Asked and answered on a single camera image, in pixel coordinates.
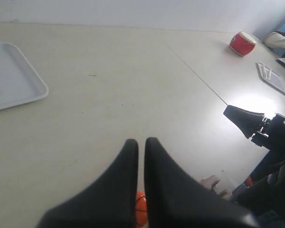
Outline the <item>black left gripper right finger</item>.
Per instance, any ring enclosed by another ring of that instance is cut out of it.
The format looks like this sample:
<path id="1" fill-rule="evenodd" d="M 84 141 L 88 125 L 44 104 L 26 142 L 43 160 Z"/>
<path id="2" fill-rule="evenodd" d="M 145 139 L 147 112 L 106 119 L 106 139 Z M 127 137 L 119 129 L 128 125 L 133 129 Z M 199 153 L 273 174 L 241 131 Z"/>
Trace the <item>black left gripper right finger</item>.
<path id="1" fill-rule="evenodd" d="M 157 138 L 144 152 L 144 187 L 151 228 L 256 228 L 253 214 L 220 198 L 187 174 Z"/>

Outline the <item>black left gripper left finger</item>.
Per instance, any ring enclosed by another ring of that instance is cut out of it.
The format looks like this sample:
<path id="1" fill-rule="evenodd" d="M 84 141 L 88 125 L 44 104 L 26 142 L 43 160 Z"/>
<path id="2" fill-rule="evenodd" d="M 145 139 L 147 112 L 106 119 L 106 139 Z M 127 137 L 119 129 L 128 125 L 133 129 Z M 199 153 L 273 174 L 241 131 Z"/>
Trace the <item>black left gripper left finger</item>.
<path id="1" fill-rule="evenodd" d="M 134 228 L 139 149 L 125 141 L 116 159 L 90 186 L 48 210 L 38 228 Z"/>

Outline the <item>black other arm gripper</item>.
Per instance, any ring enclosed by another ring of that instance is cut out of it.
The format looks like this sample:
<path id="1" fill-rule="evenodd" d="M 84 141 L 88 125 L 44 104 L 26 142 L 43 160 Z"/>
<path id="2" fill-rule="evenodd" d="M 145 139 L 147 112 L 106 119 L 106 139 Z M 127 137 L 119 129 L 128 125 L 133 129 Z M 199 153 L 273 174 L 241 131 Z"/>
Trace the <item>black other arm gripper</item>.
<path id="1" fill-rule="evenodd" d="M 265 123 L 264 113 L 247 111 L 228 105 L 223 114 L 235 124 L 244 136 L 260 146 L 277 152 L 285 152 L 285 117 L 276 114 Z"/>

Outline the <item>person forearm white sleeve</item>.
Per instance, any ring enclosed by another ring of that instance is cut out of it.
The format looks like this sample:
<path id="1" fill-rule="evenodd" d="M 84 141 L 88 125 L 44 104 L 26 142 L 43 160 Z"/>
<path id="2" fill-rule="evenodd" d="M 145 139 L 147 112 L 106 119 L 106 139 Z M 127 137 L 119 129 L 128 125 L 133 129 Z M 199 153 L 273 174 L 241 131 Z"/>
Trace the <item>person forearm white sleeve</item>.
<path id="1" fill-rule="evenodd" d="M 273 49 L 285 49 L 285 36 L 277 32 L 271 32 L 263 39 L 263 43 Z"/>

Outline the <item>person hand at table edge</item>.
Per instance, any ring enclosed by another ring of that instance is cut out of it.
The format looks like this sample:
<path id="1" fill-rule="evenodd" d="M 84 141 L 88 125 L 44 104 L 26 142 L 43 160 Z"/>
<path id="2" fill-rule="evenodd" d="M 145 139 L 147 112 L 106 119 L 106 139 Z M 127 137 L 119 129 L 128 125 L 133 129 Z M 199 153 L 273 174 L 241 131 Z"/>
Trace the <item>person hand at table edge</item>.
<path id="1" fill-rule="evenodd" d="M 220 179 L 216 175 L 212 175 L 206 179 L 202 179 L 199 181 L 199 183 L 205 187 L 206 189 L 210 190 L 211 192 L 215 193 L 218 195 L 220 198 L 224 200 L 230 201 L 233 194 L 230 190 L 224 189 L 224 190 L 219 190 L 217 188 L 217 184 L 220 182 Z"/>

